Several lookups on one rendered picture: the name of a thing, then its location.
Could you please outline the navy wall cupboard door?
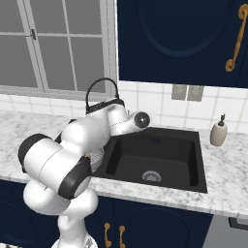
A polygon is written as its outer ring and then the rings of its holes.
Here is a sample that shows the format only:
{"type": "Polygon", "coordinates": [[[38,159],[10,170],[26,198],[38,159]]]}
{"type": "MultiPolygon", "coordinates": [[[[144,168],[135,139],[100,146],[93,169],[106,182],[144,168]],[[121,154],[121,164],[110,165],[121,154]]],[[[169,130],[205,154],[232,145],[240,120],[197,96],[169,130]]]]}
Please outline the navy wall cupboard door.
{"type": "Polygon", "coordinates": [[[248,88],[248,0],[116,0],[119,78],[128,81],[248,88]]]}

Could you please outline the beige soap dispenser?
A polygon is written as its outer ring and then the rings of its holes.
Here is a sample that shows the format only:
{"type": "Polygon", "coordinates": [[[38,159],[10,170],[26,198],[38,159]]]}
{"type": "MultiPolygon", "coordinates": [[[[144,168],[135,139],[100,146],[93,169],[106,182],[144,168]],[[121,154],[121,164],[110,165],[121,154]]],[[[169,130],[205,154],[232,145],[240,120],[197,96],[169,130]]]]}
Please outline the beige soap dispenser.
{"type": "Polygon", "coordinates": [[[210,143],[214,146],[221,146],[227,136],[228,126],[225,123],[226,115],[222,114],[221,119],[216,122],[210,132],[210,143]]]}

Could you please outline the black curved sink faucet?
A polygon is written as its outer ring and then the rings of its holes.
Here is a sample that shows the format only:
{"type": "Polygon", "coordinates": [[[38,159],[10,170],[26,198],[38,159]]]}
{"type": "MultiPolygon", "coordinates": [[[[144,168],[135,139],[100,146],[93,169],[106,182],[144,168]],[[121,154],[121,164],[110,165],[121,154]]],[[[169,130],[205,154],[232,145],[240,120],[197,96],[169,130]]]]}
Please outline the black curved sink faucet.
{"type": "Polygon", "coordinates": [[[113,79],[109,78],[109,77],[101,77],[101,78],[95,80],[94,82],[92,82],[91,85],[89,86],[89,88],[87,89],[87,92],[86,92],[86,95],[85,95],[86,114],[90,113],[90,110],[91,110],[91,107],[90,107],[89,104],[88,104],[88,99],[89,99],[90,91],[91,91],[91,89],[92,89],[98,82],[103,81],[103,80],[108,80],[108,81],[110,81],[110,82],[113,84],[113,86],[114,86],[114,88],[115,88],[115,98],[116,98],[116,99],[119,99],[118,87],[117,87],[116,82],[115,82],[113,79]]]}

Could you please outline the grey framed window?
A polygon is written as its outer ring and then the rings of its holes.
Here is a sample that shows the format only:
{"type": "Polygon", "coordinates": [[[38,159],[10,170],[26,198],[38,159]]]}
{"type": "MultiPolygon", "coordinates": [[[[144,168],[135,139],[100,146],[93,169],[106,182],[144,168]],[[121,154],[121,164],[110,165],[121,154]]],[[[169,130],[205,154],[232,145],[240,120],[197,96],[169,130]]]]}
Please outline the grey framed window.
{"type": "Polygon", "coordinates": [[[116,78],[114,0],[0,0],[1,94],[82,100],[98,78],[116,78]]]}

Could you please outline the black sink basin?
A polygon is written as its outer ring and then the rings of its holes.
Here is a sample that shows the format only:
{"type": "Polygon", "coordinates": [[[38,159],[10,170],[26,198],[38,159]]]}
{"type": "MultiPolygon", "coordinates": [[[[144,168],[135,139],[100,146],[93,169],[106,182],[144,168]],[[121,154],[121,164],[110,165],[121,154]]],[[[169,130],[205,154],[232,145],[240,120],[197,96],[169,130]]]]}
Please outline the black sink basin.
{"type": "Polygon", "coordinates": [[[206,193],[200,136],[150,127],[112,137],[96,177],[206,193]]]}

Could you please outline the white mesh colander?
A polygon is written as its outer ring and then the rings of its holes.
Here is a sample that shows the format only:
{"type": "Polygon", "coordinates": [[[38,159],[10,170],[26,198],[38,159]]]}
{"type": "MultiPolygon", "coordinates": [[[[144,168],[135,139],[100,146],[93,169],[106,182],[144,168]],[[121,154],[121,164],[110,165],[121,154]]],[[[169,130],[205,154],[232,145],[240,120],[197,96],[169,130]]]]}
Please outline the white mesh colander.
{"type": "Polygon", "coordinates": [[[105,151],[103,147],[93,150],[88,154],[88,158],[90,160],[90,168],[92,172],[95,172],[103,163],[104,155],[105,151]]]}

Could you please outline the grey wall socket plate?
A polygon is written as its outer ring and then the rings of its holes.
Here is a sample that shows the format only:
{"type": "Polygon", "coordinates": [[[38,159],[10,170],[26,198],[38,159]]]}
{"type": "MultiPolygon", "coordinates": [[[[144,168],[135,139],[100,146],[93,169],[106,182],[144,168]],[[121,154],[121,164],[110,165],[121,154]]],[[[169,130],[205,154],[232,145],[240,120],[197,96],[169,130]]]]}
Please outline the grey wall socket plate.
{"type": "Polygon", "coordinates": [[[188,101],[200,102],[202,100],[203,86],[202,85],[190,85],[188,91],[188,101]]]}
{"type": "Polygon", "coordinates": [[[187,86],[184,84],[174,84],[172,86],[171,98],[173,100],[184,101],[186,98],[187,86]]]}

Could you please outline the grey dishwasher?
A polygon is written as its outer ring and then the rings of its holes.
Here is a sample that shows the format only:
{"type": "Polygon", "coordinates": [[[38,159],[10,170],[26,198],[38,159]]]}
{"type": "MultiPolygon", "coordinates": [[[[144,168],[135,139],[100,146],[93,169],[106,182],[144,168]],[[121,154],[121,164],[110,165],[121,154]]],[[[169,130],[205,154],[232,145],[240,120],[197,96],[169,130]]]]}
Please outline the grey dishwasher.
{"type": "Polygon", "coordinates": [[[214,215],[202,248],[248,248],[248,231],[232,228],[227,216],[214,215]]]}

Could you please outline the navy base cupboard door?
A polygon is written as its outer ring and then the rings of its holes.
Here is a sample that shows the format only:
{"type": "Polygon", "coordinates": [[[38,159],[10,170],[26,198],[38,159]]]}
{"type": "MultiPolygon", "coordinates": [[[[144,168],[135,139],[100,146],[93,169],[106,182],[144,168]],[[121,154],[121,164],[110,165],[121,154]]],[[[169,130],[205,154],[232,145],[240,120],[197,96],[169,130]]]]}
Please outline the navy base cupboard door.
{"type": "Polygon", "coordinates": [[[114,219],[125,226],[126,248],[202,248],[212,214],[135,201],[114,200],[114,219]]]}
{"type": "MultiPolygon", "coordinates": [[[[0,241],[21,248],[50,248],[59,238],[57,216],[31,210],[23,201],[23,183],[0,179],[0,241]]],[[[99,197],[95,212],[85,218],[85,226],[99,248],[105,245],[105,223],[113,221],[113,201],[99,197]]]]}

